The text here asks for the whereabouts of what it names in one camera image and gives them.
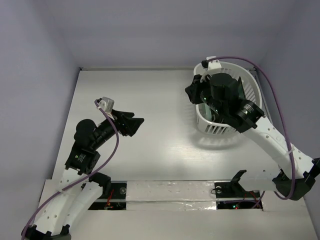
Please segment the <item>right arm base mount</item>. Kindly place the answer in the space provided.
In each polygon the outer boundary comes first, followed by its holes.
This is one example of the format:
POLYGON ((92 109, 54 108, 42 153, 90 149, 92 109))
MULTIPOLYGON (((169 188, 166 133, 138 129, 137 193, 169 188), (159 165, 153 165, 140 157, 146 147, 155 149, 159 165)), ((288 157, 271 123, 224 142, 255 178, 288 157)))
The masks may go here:
POLYGON ((246 191, 240 185, 240 179, 246 170, 238 171, 235 176, 228 181, 218 181, 210 190, 210 194, 216 197, 216 207, 218 210, 262 210, 262 194, 259 191, 246 191))

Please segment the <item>light green speckled plate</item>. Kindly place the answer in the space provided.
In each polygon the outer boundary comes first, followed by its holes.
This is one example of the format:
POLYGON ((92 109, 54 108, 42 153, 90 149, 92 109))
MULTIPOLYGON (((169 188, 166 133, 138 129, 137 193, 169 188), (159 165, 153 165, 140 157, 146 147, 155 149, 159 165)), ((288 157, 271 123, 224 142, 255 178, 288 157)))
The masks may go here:
POLYGON ((210 90, 202 90, 200 99, 204 103, 205 118, 210 122, 220 123, 222 117, 219 114, 219 103, 214 100, 210 90))

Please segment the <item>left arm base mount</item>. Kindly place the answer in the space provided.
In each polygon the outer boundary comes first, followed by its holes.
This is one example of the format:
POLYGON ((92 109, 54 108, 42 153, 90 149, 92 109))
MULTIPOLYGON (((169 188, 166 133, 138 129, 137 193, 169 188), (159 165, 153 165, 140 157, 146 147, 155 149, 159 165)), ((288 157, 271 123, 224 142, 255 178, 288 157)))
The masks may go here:
POLYGON ((94 201, 89 210, 106 210, 106 211, 122 211, 127 208, 126 201, 127 182, 115 181, 111 183, 108 193, 104 193, 101 197, 94 201))

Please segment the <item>black teal square plate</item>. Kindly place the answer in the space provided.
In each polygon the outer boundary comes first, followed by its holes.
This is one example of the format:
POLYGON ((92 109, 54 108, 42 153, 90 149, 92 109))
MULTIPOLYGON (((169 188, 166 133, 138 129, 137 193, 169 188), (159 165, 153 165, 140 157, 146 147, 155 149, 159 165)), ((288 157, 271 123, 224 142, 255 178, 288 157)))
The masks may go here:
POLYGON ((246 99, 246 95, 245 95, 245 91, 244 91, 244 86, 243 86, 243 81, 242 78, 239 76, 237 79, 237 87, 236 87, 236 97, 238 100, 245 100, 246 99))

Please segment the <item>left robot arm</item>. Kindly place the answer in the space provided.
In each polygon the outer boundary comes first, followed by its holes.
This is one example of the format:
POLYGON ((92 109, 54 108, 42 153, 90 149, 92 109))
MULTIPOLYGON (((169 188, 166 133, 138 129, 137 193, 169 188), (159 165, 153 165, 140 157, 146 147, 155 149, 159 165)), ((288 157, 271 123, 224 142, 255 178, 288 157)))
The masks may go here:
POLYGON ((113 136, 132 137, 145 120, 132 112, 112 110, 110 114, 112 117, 100 125, 91 119, 77 124, 57 192, 33 214, 21 233, 22 239, 70 240, 90 206, 100 197, 112 197, 111 178, 94 171, 100 158, 98 148, 113 136))

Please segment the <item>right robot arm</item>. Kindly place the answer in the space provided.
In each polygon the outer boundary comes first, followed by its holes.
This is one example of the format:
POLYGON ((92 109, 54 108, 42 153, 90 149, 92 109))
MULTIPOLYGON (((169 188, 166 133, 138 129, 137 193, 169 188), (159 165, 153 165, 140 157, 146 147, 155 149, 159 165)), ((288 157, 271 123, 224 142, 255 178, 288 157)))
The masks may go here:
POLYGON ((230 126, 253 141, 278 166, 270 178, 244 179, 240 169, 230 190, 235 196, 247 191, 273 191, 283 199, 298 201, 314 186, 320 173, 320 160, 295 147, 267 118, 264 111, 246 96, 244 81, 228 73, 196 74, 185 92, 189 101, 209 108, 211 121, 230 126))

